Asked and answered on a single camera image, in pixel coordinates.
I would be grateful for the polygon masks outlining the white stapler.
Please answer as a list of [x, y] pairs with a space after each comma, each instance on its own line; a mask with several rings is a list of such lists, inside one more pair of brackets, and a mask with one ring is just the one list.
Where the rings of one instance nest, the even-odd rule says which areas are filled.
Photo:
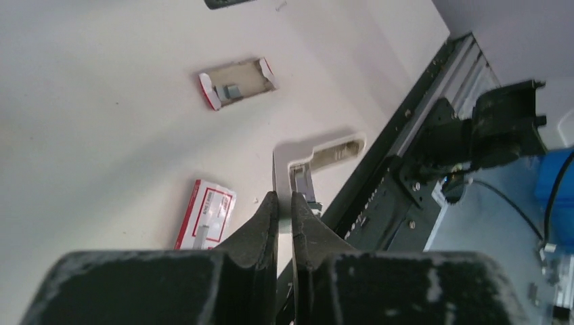
[[339, 129], [299, 141], [282, 142], [273, 149], [273, 191], [278, 196], [279, 233], [291, 232], [291, 196], [303, 195], [311, 211], [320, 216], [312, 174], [356, 159], [366, 146], [364, 133]]

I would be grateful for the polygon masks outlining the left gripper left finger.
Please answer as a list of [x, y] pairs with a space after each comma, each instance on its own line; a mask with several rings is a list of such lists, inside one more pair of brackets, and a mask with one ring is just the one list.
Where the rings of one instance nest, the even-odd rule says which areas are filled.
[[279, 202], [211, 250], [75, 251], [45, 275], [23, 324], [273, 324]]

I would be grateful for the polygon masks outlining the red white staple box sleeve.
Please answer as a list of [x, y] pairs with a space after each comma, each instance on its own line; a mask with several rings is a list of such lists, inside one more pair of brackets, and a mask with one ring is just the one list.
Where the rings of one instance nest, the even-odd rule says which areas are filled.
[[216, 183], [197, 179], [174, 249], [212, 249], [224, 240], [236, 203], [236, 193]]

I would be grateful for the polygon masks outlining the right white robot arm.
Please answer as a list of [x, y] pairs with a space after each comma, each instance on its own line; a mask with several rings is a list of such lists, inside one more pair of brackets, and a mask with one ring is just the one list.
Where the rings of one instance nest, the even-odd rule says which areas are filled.
[[[361, 118], [380, 135], [391, 118], [414, 119], [414, 110], [399, 113], [414, 83], [432, 67], [431, 58], [447, 40], [448, 30], [431, 1], [288, 1], [275, 14], [236, 14], [231, 31], [241, 43], [260, 39], [295, 63], [304, 58], [315, 63], [304, 68], [306, 80], [300, 115], [290, 113], [285, 125], [309, 121], [319, 127], [335, 118], [345, 129], [323, 132], [301, 144], [283, 145], [277, 156], [296, 152], [274, 169], [290, 169], [290, 191], [299, 192], [310, 207], [320, 209], [311, 180], [313, 172], [340, 160], [360, 155], [366, 141], [361, 129], [343, 116], [348, 101], [350, 118]], [[522, 142], [544, 145], [537, 130], [545, 116], [535, 111], [534, 91], [539, 83], [499, 88], [484, 93], [472, 115], [444, 120], [422, 131], [414, 145], [423, 149], [414, 165], [416, 183], [441, 176], [454, 177], [449, 167], [468, 163], [471, 171], [504, 164], [502, 156]]]

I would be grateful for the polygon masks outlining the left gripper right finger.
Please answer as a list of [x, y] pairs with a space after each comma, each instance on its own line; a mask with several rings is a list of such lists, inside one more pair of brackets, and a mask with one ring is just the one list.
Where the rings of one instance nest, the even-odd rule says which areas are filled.
[[528, 324], [514, 288], [478, 252], [364, 252], [291, 198], [296, 324]]

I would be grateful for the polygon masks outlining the grey staple strip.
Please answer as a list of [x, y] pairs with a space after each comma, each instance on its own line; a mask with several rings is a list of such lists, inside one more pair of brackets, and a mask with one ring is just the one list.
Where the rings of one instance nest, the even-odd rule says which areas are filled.
[[214, 90], [221, 102], [234, 101], [243, 98], [237, 84], [218, 85], [214, 87]]

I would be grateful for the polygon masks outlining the cardboard staple box tray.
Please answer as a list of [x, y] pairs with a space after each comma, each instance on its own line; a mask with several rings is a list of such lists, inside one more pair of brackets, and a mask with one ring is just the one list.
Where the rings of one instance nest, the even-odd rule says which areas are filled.
[[[276, 91], [279, 88], [275, 74], [264, 57], [249, 58], [212, 67], [197, 74], [200, 90], [214, 111], [238, 102]], [[221, 102], [214, 90], [218, 85], [237, 84], [243, 98]]]

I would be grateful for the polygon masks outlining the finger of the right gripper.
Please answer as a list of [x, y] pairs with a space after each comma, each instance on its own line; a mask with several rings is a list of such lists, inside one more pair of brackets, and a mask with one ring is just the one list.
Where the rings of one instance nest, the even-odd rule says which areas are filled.
[[222, 9], [242, 3], [251, 2], [253, 0], [204, 0], [209, 9]]

